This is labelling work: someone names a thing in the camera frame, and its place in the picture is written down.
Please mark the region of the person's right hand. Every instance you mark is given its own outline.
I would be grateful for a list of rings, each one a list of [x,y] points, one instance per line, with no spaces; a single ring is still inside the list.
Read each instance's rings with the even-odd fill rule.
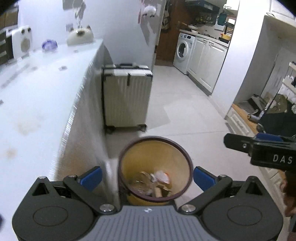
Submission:
[[[283,203],[285,205],[285,216],[286,217],[292,217],[295,215],[295,197],[292,196],[288,196],[287,195],[287,180],[284,179],[282,180],[281,184],[280,184],[280,190],[281,193],[283,194]]]

